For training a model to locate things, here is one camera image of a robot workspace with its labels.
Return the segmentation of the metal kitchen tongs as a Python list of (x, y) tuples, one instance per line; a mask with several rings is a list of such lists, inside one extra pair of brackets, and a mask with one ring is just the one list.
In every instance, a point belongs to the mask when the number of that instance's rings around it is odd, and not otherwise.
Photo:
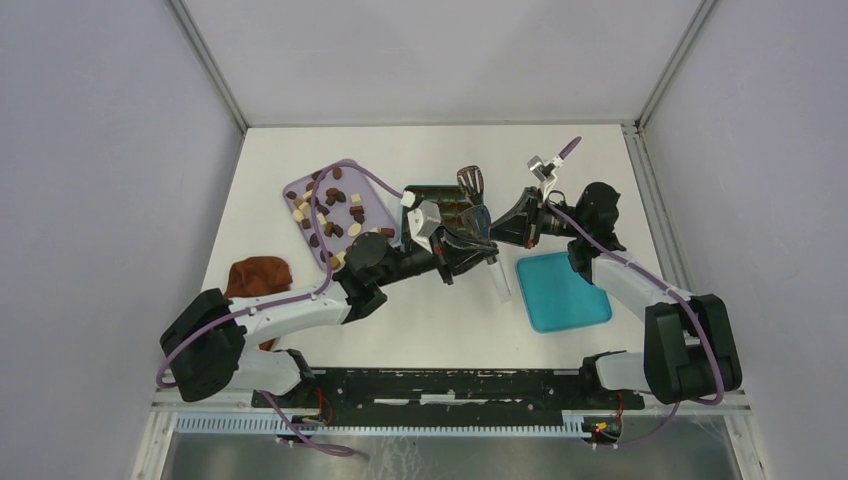
[[(457, 171), (457, 185), (471, 206), (461, 215), (461, 220), (472, 235), (480, 241), (494, 245), (491, 240), (491, 215), (484, 204), (484, 178), (477, 165), (469, 165)], [(503, 265), (498, 255), (492, 254), (486, 258), (487, 270), (496, 288), (501, 303), (511, 301), (511, 290), (506, 280)]]

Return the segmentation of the teal chocolate box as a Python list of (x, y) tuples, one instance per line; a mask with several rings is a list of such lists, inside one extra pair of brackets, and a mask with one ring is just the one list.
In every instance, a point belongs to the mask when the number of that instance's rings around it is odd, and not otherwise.
[(439, 208), (442, 224), (453, 233), (469, 236), (469, 229), (463, 223), (461, 214), (473, 204), (457, 185), (407, 185), (405, 191), (415, 195), (417, 208), (421, 201), (430, 201)]

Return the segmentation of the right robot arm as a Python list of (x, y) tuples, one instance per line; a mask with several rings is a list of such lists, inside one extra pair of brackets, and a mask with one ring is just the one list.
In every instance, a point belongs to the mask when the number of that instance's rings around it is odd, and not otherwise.
[(571, 269), (642, 321), (641, 351), (585, 358), (588, 374), (577, 382), (585, 405), (602, 408), (619, 390), (647, 393), (666, 405), (717, 405), (742, 383), (727, 307), (714, 294), (696, 295), (668, 283), (626, 250), (615, 232), (619, 198), (603, 182), (589, 184), (573, 206), (544, 200), (538, 188), (528, 187), (494, 221), (491, 237), (527, 249), (543, 235), (568, 238)]

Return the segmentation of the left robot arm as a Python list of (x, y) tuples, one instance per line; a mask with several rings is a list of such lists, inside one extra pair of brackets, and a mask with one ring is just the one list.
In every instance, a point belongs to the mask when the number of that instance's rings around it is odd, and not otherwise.
[(227, 389), (265, 391), (290, 407), (314, 394), (312, 372), (295, 349), (277, 352), (260, 344), (302, 330), (364, 319), (388, 299), (383, 287), (431, 271), (452, 283), (497, 255), (491, 241), (438, 228), (424, 245), (393, 247), (379, 233), (356, 238), (342, 268), (323, 283), (263, 297), (229, 300), (218, 289), (199, 294), (162, 334), (160, 388), (174, 388), (185, 402), (206, 400)]

